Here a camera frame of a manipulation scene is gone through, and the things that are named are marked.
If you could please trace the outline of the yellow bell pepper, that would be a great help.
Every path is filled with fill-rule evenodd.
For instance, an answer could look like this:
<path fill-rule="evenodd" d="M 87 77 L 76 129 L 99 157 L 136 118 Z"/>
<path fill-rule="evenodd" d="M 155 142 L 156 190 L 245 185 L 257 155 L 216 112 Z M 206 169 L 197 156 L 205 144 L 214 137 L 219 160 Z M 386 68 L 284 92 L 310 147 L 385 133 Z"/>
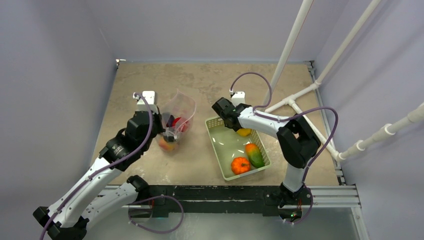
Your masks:
<path fill-rule="evenodd" d="M 252 130 L 250 128 L 241 128 L 237 130 L 236 133 L 241 137 L 247 137 L 252 133 Z"/>

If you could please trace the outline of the purple eggplant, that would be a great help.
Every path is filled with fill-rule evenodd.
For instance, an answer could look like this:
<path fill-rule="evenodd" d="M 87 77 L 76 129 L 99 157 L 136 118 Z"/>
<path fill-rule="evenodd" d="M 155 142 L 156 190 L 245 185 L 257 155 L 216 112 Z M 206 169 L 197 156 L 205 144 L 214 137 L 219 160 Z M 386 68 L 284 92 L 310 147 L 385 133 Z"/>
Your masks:
<path fill-rule="evenodd" d="M 163 121 L 163 123 L 164 123 L 164 127 L 165 127 L 165 128 L 173 127 L 174 120 L 175 120 L 175 116 L 174 116 L 174 115 L 172 115 L 171 113 L 169 113 L 169 112 L 164 112 L 164 113 L 162 114 L 162 121 Z"/>

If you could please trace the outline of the green plastic basket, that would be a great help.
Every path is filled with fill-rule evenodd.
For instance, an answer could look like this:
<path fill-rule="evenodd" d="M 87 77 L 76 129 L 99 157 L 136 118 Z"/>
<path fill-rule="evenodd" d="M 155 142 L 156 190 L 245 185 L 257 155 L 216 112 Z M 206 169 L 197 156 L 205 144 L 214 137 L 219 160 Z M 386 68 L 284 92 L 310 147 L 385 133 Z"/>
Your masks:
<path fill-rule="evenodd" d="M 219 117 L 212 117 L 205 120 L 205 126 L 209 135 L 221 174 L 226 181 L 232 181 L 241 177 L 268 169 L 272 162 L 268 157 L 263 141 L 257 131 L 252 130 L 247 136 L 240 136 L 232 129 L 226 128 L 224 122 Z M 250 171 L 235 174 L 232 171 L 232 162 L 235 158 L 248 158 L 246 145 L 255 144 L 264 161 L 264 166 L 250 166 Z"/>

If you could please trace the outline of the peach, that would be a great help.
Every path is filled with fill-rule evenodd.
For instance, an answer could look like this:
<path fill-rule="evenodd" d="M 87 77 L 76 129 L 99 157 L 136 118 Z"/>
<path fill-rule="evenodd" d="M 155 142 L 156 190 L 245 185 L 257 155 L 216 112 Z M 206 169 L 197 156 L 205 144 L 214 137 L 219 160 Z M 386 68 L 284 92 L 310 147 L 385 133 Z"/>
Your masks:
<path fill-rule="evenodd" d="M 177 146 L 174 142 L 167 142 L 163 137 L 158 139 L 157 144 L 165 152 L 172 152 Z"/>

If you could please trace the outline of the clear pink zip bag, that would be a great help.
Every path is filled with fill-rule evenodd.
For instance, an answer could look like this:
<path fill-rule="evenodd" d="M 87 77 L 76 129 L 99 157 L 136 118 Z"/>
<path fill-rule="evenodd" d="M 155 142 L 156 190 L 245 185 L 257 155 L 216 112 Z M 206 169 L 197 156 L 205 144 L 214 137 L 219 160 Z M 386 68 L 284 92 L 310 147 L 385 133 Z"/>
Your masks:
<path fill-rule="evenodd" d="M 180 90 L 163 106 L 161 120 L 164 132 L 156 137 L 162 151 L 170 153 L 179 147 L 193 126 L 196 110 L 196 101 Z"/>

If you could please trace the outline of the red tomato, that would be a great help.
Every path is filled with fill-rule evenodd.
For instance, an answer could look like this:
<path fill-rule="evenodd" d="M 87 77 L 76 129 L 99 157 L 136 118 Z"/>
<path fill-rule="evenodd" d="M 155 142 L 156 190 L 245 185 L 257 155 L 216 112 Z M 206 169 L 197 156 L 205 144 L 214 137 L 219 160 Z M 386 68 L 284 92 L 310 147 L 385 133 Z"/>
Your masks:
<path fill-rule="evenodd" d="M 191 122 L 183 117 L 175 118 L 173 128 L 178 132 L 184 133 L 190 128 Z"/>

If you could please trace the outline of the dark purple plum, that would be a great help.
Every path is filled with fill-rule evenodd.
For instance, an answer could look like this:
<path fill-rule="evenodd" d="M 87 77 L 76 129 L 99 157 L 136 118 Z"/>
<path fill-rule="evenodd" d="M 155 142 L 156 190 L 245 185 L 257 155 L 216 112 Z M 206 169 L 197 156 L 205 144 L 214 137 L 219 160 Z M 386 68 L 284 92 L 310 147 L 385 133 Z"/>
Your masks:
<path fill-rule="evenodd" d="M 175 134 L 171 131 L 166 131 L 162 134 L 163 139 L 167 142 L 167 143 L 173 143 L 175 142 L 178 138 L 175 136 Z"/>

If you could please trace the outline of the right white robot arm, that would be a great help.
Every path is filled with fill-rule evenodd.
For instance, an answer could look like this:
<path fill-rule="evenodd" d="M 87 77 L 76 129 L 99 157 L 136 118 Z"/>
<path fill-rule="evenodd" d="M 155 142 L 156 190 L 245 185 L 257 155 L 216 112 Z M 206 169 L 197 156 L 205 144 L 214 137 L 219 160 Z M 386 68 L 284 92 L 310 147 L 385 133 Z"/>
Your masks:
<path fill-rule="evenodd" d="M 226 128 L 235 132 L 251 129 L 278 140 L 288 164 L 280 196 L 288 204 L 298 200 L 307 165 L 317 156 L 321 146 L 321 141 L 306 119 L 299 114 L 292 117 L 268 114 L 245 103 L 234 105 L 224 97 L 211 108 L 223 120 Z"/>

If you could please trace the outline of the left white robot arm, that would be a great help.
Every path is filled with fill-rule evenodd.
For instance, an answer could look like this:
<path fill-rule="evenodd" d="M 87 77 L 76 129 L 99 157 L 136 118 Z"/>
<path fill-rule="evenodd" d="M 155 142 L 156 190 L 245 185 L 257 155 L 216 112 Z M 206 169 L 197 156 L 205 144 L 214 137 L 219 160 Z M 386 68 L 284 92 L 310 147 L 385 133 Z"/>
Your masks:
<path fill-rule="evenodd" d="M 40 206 L 34 218 L 43 227 L 40 238 L 48 234 L 53 240 L 81 240 L 94 224 L 95 217 L 107 212 L 119 201 L 146 203 L 149 191 L 140 177 L 125 183 L 114 197 L 95 203 L 95 197 L 116 177 L 146 152 L 154 137 L 163 133 L 162 116 L 154 111 L 136 111 L 114 138 L 100 151 L 92 166 L 78 182 L 55 203 Z"/>

